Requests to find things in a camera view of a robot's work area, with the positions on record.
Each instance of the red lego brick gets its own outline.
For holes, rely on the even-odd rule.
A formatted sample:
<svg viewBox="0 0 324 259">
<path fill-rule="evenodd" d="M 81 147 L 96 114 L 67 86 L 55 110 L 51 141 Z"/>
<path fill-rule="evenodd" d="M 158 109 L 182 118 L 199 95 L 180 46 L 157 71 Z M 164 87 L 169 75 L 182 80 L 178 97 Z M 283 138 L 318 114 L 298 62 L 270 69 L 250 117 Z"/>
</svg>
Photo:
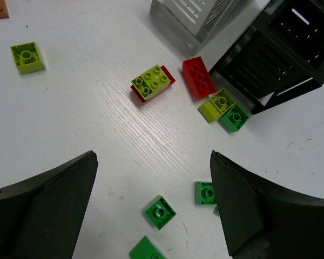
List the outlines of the red lego brick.
<svg viewBox="0 0 324 259">
<path fill-rule="evenodd" d="M 165 66 L 161 66 L 163 72 L 165 72 L 165 74 L 168 76 L 168 78 L 170 79 L 171 83 L 169 84 L 169 86 L 167 86 L 166 88 L 164 88 L 162 91 L 160 91 L 157 95 L 155 95 L 154 97 L 150 98 L 149 100 L 144 100 L 144 98 L 140 95 L 140 93 L 137 91 L 137 89 L 131 85 L 131 89 L 132 91 L 136 94 L 136 96 L 139 98 L 139 100 L 141 101 L 142 104 L 147 104 L 149 102 L 151 102 L 153 99 L 155 99 L 157 96 L 161 95 L 163 92 L 167 91 L 174 83 L 175 83 L 175 78 L 169 73 L 169 71 L 167 70 L 167 68 Z"/>
<path fill-rule="evenodd" d="M 163 70 L 163 72 L 168 76 L 169 80 L 171 81 L 169 86 L 172 86 L 176 81 L 175 78 L 172 76 L 172 74 L 169 73 L 168 69 L 165 66 L 161 66 L 161 69 Z"/>
<path fill-rule="evenodd" d="M 201 57 L 185 60 L 183 62 L 183 74 L 194 97 L 204 98 L 216 93 L 216 87 Z"/>
</svg>

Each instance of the green lego brick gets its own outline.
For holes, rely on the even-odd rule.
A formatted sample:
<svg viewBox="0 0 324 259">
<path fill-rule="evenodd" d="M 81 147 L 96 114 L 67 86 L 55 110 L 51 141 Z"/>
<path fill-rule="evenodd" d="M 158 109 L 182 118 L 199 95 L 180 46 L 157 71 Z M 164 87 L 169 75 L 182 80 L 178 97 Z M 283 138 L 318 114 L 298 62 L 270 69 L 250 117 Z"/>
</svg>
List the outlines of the green lego brick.
<svg viewBox="0 0 324 259">
<path fill-rule="evenodd" d="M 146 236 L 130 251 L 129 255 L 131 259 L 166 259 Z"/>
<path fill-rule="evenodd" d="M 231 132 L 237 132 L 247 122 L 249 116 L 235 104 L 223 117 L 219 119 Z"/>
<path fill-rule="evenodd" d="M 212 182 L 195 182 L 195 202 L 201 205 L 216 205 Z"/>
<path fill-rule="evenodd" d="M 149 100 L 171 83 L 159 65 L 131 81 L 144 100 Z"/>
<path fill-rule="evenodd" d="M 31 73 L 45 69 L 42 56 L 35 42 L 12 46 L 11 52 L 16 67 L 21 73 Z"/>
<path fill-rule="evenodd" d="M 210 100 L 199 107 L 199 111 L 207 119 L 213 122 L 225 114 L 235 104 L 234 99 L 223 88 L 218 91 Z"/>
<path fill-rule="evenodd" d="M 177 214 L 161 195 L 145 208 L 144 213 L 158 230 L 161 230 Z"/>
</svg>

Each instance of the clear plastic container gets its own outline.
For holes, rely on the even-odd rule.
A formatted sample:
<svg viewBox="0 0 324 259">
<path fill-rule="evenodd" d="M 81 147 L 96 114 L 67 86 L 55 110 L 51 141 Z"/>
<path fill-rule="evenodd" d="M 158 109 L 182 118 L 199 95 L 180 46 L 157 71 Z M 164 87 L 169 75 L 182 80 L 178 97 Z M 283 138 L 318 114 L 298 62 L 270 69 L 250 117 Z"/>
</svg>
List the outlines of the clear plastic container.
<svg viewBox="0 0 324 259">
<path fill-rule="evenodd" d="M 253 0 L 152 0 L 151 10 L 196 54 Z"/>
</svg>

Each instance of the black storage bin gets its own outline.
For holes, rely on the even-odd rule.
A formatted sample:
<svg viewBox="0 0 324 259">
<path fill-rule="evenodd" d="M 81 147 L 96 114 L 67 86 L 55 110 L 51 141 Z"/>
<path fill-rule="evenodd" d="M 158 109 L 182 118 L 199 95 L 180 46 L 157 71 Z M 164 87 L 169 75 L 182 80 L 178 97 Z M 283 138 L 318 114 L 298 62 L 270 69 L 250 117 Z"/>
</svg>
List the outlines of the black storage bin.
<svg viewBox="0 0 324 259">
<path fill-rule="evenodd" d="M 255 104 L 252 114 L 321 87 L 324 0 L 270 1 L 214 71 Z M 259 99 L 269 94 L 264 106 Z"/>
</svg>

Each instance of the white surface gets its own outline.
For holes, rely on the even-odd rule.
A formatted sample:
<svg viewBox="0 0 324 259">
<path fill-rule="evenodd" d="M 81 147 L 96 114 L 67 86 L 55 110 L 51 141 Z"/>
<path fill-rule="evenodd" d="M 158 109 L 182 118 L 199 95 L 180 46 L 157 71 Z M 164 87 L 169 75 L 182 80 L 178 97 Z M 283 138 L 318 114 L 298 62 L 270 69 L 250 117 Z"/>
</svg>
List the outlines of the white surface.
<svg viewBox="0 0 324 259">
<path fill-rule="evenodd" d="M 193 198 L 194 181 L 211 179 L 213 149 L 324 198 L 324 86 L 228 135 L 197 111 L 203 100 L 192 101 L 180 74 L 189 57 L 154 31 L 150 0 L 8 0 L 8 7 L 11 18 L 0 21 L 0 187 L 94 150 L 99 168 L 73 258 L 128 258 L 144 235 L 168 258 L 228 258 L 214 208 Z M 209 68 L 257 13 L 251 5 L 201 51 Z M 31 41 L 47 70 L 20 76 L 10 46 Z M 177 82 L 137 108 L 130 80 L 155 64 Z M 141 214 L 159 194 L 178 213 L 161 231 Z"/>
</svg>

